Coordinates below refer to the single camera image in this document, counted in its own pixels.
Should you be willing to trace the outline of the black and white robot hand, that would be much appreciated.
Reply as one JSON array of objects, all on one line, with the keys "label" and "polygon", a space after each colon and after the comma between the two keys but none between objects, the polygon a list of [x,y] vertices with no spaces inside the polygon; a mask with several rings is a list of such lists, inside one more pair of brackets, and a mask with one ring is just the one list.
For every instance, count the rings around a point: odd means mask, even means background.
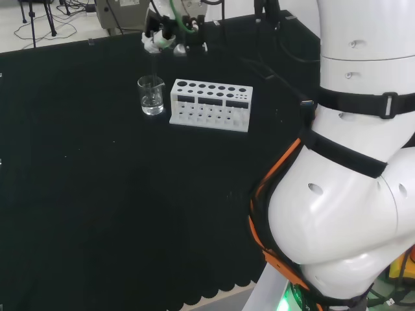
[{"label": "black and white robot hand", "polygon": [[175,41],[174,26],[169,25],[169,19],[163,24],[157,17],[148,16],[145,29],[142,32],[141,42],[144,49],[150,54],[159,54],[169,48]]}]

